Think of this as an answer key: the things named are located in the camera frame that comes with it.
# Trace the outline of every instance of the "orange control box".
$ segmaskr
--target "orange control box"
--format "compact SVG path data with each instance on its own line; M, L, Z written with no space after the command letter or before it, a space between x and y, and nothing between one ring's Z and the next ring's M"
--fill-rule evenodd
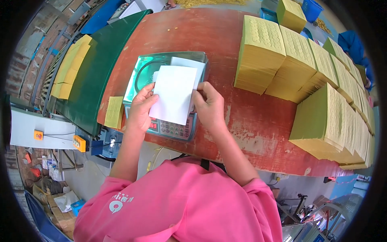
M78 135L73 137L73 145L80 151L86 152L86 140L82 139Z
M43 132L39 130L34 130L34 139L43 140Z

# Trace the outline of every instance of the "scale keypad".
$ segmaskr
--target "scale keypad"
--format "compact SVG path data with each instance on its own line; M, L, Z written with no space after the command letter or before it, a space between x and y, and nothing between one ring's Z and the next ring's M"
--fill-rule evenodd
M160 134L179 139L188 139L192 129L192 120L192 117L188 117L186 125L160 120Z

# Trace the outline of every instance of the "power socket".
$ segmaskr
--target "power socket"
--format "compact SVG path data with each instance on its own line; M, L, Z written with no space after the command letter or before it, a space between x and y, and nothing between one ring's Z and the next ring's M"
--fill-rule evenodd
M285 180L285 179L288 179L289 178L289 175L288 174L281 174L281 173L275 173L274 174L274 180Z

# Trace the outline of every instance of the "person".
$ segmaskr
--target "person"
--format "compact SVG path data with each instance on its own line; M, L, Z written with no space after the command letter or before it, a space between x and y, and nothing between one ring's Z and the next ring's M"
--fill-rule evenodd
M366 56L363 44L359 36L353 30L348 30L339 34L337 43L344 52L352 59L353 63L366 68L366 84L364 87L368 92L372 90L374 78L371 63Z
M282 241L278 208L227 129L224 99L208 82L194 90L199 120L227 173L188 156L165 160L137 179L140 148L158 95L145 86L133 99L122 145L99 192L79 211L75 241Z
M165 10L174 9L176 7L176 4L173 0L168 0L168 2L165 4Z

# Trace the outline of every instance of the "white logo on shirt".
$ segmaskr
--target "white logo on shirt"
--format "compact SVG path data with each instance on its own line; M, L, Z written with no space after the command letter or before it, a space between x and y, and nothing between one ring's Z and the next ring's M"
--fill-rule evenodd
M114 195L113 198L115 198L116 200L112 201L109 204L109 209L110 209L110 211L115 213L115 212L120 211L120 209L123 206L123 203L131 202L134 197L129 197L129 195L125 195L124 193L121 194L119 192L118 194Z
M112 201L109 204L110 211L113 213L118 212L122 208L122 202L120 201Z

